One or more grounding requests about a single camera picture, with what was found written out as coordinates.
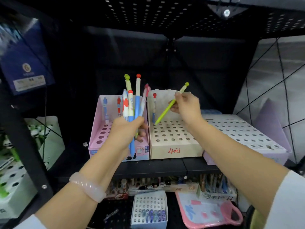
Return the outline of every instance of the white sleeve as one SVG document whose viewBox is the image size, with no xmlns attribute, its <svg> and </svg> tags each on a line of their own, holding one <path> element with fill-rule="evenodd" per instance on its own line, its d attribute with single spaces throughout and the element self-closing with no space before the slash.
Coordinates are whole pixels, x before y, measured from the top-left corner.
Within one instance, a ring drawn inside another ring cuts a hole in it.
<svg viewBox="0 0 305 229">
<path fill-rule="evenodd" d="M 289 171 L 281 183 L 265 229 L 295 229 L 305 225 L 305 178 Z"/>
<path fill-rule="evenodd" d="M 40 220 L 35 215 L 31 215 L 14 229 L 47 229 L 47 228 L 40 222 Z"/>
</svg>

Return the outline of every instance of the pink box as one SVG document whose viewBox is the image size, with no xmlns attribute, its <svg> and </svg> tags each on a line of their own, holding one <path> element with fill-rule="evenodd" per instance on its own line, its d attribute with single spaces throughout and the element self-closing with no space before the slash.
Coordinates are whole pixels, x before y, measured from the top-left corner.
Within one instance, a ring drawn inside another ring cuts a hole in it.
<svg viewBox="0 0 305 229">
<path fill-rule="evenodd" d="M 105 123 L 104 111 L 103 111 L 103 99 L 106 97 L 107 99 L 107 114 L 109 116 L 109 123 Z M 98 97 L 98 102 L 96 106 L 93 126 L 91 130 L 90 142 L 89 142 L 89 154 L 92 157 L 99 148 L 104 144 L 108 135 L 110 133 L 110 129 L 112 126 L 112 122 L 117 115 L 117 98 L 122 97 L 122 95 L 100 95 Z M 146 105 L 143 113 L 144 122 L 147 123 L 147 110 Z M 129 154 L 128 158 L 123 160 L 123 162 L 128 161 L 143 161 L 149 159 L 149 142 L 148 142 L 148 130 L 146 130 L 146 137 L 143 137 L 143 142 L 135 141 L 135 156 L 132 158 Z"/>
</svg>

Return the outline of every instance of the bolt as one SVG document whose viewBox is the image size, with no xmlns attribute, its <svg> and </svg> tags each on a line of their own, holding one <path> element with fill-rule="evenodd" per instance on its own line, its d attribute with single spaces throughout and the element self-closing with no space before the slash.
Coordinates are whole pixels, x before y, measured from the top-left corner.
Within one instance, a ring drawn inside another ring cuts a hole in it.
<svg viewBox="0 0 305 229">
<path fill-rule="evenodd" d="M 226 9 L 224 11 L 224 16 L 227 18 L 230 15 L 230 11 L 228 9 Z"/>
</svg>

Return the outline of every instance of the white jade bangle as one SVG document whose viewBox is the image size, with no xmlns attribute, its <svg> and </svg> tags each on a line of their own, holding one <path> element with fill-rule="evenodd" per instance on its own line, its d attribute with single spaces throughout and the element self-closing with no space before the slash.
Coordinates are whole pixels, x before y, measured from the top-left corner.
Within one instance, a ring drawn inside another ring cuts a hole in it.
<svg viewBox="0 0 305 229">
<path fill-rule="evenodd" d="M 77 184 L 90 198 L 97 203 L 100 203 L 106 197 L 106 193 L 103 192 L 99 185 L 89 181 L 79 172 L 72 174 L 69 181 Z"/>
</svg>

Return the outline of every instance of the blue scribble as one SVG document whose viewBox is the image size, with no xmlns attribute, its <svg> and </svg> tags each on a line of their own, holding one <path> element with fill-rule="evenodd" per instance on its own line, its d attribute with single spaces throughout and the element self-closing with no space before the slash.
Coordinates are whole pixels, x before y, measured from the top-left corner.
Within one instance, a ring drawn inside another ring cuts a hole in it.
<svg viewBox="0 0 305 229">
<path fill-rule="evenodd" d="M 185 205 L 184 208 L 185 208 L 186 212 L 189 214 L 189 218 L 190 218 L 191 220 L 193 220 L 193 215 L 192 215 L 192 214 L 194 214 L 194 215 L 196 214 L 196 213 L 193 211 L 193 207 L 192 207 L 191 205 Z"/>
</svg>

